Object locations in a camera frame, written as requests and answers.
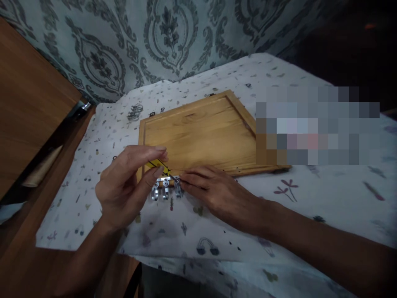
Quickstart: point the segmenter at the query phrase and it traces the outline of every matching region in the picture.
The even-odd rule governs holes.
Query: damask pattern wallpaper
[[[243,56],[292,60],[347,0],[0,0],[0,15],[92,103]]]

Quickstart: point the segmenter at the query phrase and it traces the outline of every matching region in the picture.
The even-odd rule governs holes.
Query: metal latch
[[[163,177],[158,178],[155,185],[152,187],[151,198],[153,201],[157,201],[158,197],[162,197],[163,200],[168,200],[170,197],[170,181],[171,177]],[[179,176],[174,176],[174,187],[173,191],[175,192],[175,196],[177,198],[181,198],[183,196],[183,190],[181,189],[180,185],[180,178]]]

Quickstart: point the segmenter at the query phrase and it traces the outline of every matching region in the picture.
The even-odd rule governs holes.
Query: forearm
[[[369,239],[313,221],[275,202],[261,235],[329,276],[359,297],[384,292],[396,251]]]
[[[100,219],[72,257],[55,289],[55,296],[77,294],[92,287],[102,276],[121,237]]]

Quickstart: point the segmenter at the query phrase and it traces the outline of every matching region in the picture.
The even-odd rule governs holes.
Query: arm
[[[236,229],[284,246],[360,297],[379,296],[391,280],[396,250],[260,199],[224,172],[199,167],[181,187]]]
[[[55,296],[83,294],[100,280],[123,228],[138,215],[164,168],[148,170],[138,184],[136,171],[158,158],[167,161],[165,147],[127,146],[102,172],[95,188],[102,217],[72,257],[57,283]]]
[[[121,230],[109,229],[100,219],[87,235],[82,245],[57,283],[55,296],[81,293],[99,282],[121,237]]]
[[[259,236],[284,246],[359,297],[387,295],[396,250],[268,203],[277,219]]]

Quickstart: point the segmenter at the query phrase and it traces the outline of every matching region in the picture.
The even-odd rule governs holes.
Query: cloth pattern
[[[0,0],[0,15],[92,103],[252,53],[292,59],[347,0]]]
[[[138,120],[151,112],[161,113],[231,89],[255,117],[256,99],[265,94],[266,87],[296,85],[329,86],[274,56],[254,54],[181,82],[163,81],[132,90],[114,104],[98,105],[36,234],[36,245],[64,250],[81,245],[101,216],[94,189],[101,171],[125,146],[138,144]],[[135,117],[128,120],[131,109]],[[238,183],[256,196],[315,221],[395,247],[397,124],[383,115],[379,123],[381,162],[377,165],[296,165],[288,173],[240,177]],[[280,193],[278,187],[287,192]],[[307,297],[307,292],[313,297],[315,293],[350,295],[283,247],[215,218],[188,194],[173,197],[172,206],[171,199],[153,202],[148,197],[118,251],[193,281],[212,281],[227,296],[245,297],[248,292],[250,296],[266,292],[269,297]]]

